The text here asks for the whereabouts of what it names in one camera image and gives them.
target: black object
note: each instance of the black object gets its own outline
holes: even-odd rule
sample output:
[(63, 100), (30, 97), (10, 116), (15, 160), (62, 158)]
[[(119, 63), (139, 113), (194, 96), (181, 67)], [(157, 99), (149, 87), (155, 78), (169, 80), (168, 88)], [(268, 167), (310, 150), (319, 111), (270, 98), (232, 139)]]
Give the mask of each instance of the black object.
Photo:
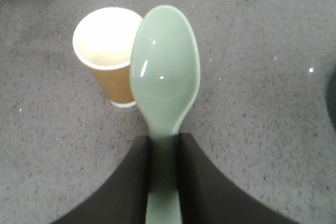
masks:
[(149, 137), (136, 137), (106, 182), (53, 224), (143, 224), (148, 196)]
[(325, 101), (327, 103), (330, 120), (336, 130), (336, 70), (329, 80)]
[(296, 224), (242, 191), (208, 159), (191, 134), (177, 142), (184, 224)]
[[(148, 136), (137, 137), (106, 182), (52, 224), (144, 224), (150, 147)], [(253, 199), (226, 178), (191, 134), (180, 134), (176, 147), (184, 224), (297, 224)]]

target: spoon handle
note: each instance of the spoon handle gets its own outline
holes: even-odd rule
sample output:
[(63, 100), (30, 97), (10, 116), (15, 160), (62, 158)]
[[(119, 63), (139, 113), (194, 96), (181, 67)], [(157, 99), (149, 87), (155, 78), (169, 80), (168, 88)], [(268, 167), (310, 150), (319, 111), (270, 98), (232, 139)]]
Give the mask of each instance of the spoon handle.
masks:
[(176, 135), (153, 138), (146, 224), (182, 223), (176, 183)]

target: spoon bowl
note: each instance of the spoon bowl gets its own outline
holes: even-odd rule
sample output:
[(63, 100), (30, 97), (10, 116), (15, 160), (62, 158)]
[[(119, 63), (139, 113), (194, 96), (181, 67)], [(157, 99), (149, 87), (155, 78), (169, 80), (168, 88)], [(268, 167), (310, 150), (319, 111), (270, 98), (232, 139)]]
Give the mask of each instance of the spoon bowl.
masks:
[(176, 187), (175, 143), (200, 84), (193, 30), (181, 11), (158, 6), (136, 34), (131, 90), (153, 140), (146, 223), (181, 223)]

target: spoon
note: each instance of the spoon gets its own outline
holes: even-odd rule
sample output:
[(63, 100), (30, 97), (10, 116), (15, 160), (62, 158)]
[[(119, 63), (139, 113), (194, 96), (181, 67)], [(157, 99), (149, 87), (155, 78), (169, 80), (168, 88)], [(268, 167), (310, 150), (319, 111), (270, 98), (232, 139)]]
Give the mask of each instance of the spoon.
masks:
[(182, 223), (176, 185), (175, 144), (200, 87), (200, 61), (192, 28), (172, 6), (150, 10), (136, 34), (131, 90), (153, 140), (146, 224)]

